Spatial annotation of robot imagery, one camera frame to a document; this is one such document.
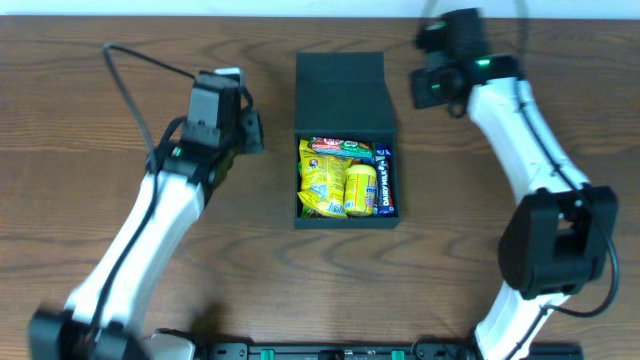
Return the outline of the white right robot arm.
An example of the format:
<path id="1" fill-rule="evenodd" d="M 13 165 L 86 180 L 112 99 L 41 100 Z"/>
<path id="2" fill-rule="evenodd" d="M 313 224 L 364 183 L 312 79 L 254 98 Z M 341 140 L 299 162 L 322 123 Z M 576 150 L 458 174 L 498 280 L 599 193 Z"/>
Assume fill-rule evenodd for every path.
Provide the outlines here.
<path id="1" fill-rule="evenodd" d="M 515 54 L 490 47 L 476 8 L 446 12 L 423 25 L 415 44 L 427 65 L 410 76 L 418 109 L 445 106 L 468 117 L 490 143 L 512 189 L 515 211 L 498 243 L 502 284 L 470 332 L 461 359 L 524 359 L 548 318 L 603 272 L 610 275 L 596 317 L 614 303 L 620 265 L 613 241 L 618 201 L 595 186 L 563 150 L 541 114 L 524 60 L 526 16 Z"/>

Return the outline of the green Haribo gummy bag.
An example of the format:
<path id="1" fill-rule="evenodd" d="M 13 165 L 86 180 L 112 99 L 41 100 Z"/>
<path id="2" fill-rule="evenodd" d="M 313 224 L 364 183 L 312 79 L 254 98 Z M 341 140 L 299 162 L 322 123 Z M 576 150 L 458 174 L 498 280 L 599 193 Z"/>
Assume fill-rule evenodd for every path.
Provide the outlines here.
<path id="1" fill-rule="evenodd" d="M 302 165 L 301 165 L 301 163 L 298 163 L 297 169 L 298 169 L 299 176 L 302 176 Z M 302 205 L 301 217 L 302 218 L 306 218 L 306 219 L 309 219 L 309 218 L 320 218 L 321 214 L 318 213 L 313 208 L 307 206 L 307 205 Z"/>

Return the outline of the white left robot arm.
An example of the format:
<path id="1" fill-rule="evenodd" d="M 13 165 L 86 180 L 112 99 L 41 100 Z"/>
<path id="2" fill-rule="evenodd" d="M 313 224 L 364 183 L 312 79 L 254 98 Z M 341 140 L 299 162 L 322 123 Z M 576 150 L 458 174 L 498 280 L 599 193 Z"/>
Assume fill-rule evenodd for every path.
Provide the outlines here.
<path id="1" fill-rule="evenodd" d="M 262 125 L 239 68 L 196 75 L 186 116 L 152 151 L 135 204 L 64 309 L 37 310 L 27 328 L 33 359 L 198 359 L 207 348 L 162 330 L 144 337 L 149 301 L 172 254 L 238 155 L 263 150 Z"/>

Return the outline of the red green snack pack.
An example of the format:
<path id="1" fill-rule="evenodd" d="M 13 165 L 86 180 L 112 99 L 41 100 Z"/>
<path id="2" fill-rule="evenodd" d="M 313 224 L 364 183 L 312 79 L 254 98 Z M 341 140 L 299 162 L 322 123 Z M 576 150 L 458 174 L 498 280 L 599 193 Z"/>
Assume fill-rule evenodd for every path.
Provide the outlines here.
<path id="1" fill-rule="evenodd" d="M 340 158 L 369 159 L 373 149 L 366 143 L 334 138 L 312 137 L 309 147 L 316 153 Z"/>

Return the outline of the blue Dairy Milk chocolate bar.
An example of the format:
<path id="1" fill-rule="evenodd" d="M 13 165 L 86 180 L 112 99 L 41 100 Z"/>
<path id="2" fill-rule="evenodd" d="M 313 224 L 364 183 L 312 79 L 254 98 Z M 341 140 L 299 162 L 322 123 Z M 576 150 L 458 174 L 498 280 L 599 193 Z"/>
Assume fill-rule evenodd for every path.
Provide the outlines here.
<path id="1" fill-rule="evenodd" d="M 377 172 L 376 216 L 389 217 L 395 214 L 395 205 L 391 187 L 391 150 L 382 143 L 374 145 L 374 167 Z"/>

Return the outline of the yellow candy bottle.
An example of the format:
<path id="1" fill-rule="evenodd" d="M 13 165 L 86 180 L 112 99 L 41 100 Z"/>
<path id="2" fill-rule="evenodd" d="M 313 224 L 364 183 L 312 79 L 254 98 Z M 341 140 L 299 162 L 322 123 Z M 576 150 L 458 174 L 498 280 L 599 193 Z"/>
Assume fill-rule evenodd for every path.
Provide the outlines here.
<path id="1" fill-rule="evenodd" d="M 369 165 L 356 164 L 347 169 L 344 208 L 348 216 L 368 217 L 374 212 L 377 173 Z"/>

